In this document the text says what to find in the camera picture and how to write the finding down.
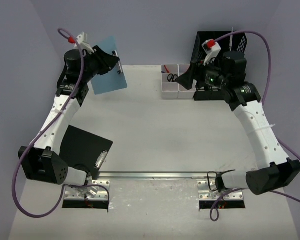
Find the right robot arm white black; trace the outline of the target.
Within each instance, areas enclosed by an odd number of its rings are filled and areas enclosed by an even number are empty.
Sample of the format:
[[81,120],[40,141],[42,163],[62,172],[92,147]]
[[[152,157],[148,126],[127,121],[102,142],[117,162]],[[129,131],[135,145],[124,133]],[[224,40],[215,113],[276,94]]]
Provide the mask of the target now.
[[231,189],[250,190],[261,195],[288,186],[300,173],[300,161],[290,159],[276,138],[257,88],[245,80],[246,67],[244,53],[228,51],[218,64],[191,63],[188,70],[175,80],[187,90],[194,81],[219,89],[252,146],[257,169],[217,173],[213,191],[220,197]]

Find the white clear clipboard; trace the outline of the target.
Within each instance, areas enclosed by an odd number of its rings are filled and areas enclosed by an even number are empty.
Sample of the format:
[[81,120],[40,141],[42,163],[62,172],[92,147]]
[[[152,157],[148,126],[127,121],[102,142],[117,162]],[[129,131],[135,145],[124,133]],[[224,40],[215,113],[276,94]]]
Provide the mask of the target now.
[[233,35],[229,37],[229,51],[232,51],[233,48]]

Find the blue clipboard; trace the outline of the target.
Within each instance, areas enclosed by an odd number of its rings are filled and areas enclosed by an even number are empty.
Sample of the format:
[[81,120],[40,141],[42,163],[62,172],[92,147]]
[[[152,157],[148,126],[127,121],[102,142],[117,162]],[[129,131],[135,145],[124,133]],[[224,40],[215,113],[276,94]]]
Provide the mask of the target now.
[[[114,36],[109,36],[97,44],[107,54],[119,57],[118,48]],[[121,61],[104,75],[96,75],[91,81],[95,95],[101,95],[128,87]]]

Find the black handled scissors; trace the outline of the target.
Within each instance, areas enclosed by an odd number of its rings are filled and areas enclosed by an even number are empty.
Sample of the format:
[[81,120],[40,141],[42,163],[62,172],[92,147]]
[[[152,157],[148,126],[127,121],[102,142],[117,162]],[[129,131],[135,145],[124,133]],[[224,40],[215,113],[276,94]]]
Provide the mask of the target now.
[[168,81],[169,83],[175,83],[177,78],[178,78],[178,75],[177,75],[177,74],[174,74],[174,73],[169,73],[169,74],[167,75],[167,81]]

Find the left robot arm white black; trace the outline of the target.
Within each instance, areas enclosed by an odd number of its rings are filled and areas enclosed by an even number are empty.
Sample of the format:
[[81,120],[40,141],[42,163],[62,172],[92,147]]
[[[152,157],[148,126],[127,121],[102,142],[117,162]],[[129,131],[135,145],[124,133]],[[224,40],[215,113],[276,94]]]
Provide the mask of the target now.
[[30,148],[21,147],[18,156],[27,179],[73,185],[87,197],[93,193],[94,184],[87,180],[85,171],[70,167],[60,157],[61,145],[72,118],[87,96],[88,82],[96,75],[109,73],[120,59],[116,53],[108,54],[96,45],[90,50],[69,50],[63,60],[64,68],[49,115]]

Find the black clipboard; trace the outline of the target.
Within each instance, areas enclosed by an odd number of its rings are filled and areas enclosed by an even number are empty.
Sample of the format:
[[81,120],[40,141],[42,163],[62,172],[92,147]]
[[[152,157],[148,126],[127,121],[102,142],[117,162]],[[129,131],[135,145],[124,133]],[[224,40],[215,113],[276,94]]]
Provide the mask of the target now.
[[93,179],[99,175],[98,158],[109,152],[113,142],[74,126],[69,126],[61,143],[60,158],[69,167],[89,172]]

